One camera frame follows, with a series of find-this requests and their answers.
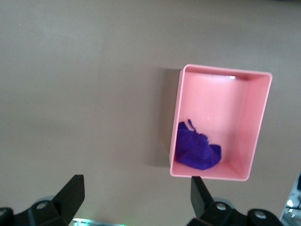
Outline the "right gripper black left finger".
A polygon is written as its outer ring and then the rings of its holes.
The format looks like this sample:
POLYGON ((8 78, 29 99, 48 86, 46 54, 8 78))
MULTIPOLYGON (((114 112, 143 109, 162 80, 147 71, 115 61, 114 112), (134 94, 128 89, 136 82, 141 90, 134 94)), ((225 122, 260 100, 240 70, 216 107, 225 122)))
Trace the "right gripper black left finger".
POLYGON ((83 175, 74 175, 54 196, 42 198, 28 209, 14 214, 10 207, 1 207, 2 226, 67 226, 85 199, 83 175))

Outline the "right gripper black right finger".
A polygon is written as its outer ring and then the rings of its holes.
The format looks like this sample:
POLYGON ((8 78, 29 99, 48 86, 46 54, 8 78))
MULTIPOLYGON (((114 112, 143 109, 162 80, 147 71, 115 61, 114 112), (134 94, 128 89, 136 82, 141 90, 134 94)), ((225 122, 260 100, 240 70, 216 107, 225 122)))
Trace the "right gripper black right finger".
POLYGON ((196 217, 189 226, 280 226, 271 212, 251 209, 243 215, 225 202, 216 202, 201 177, 192 177, 190 200, 196 217))

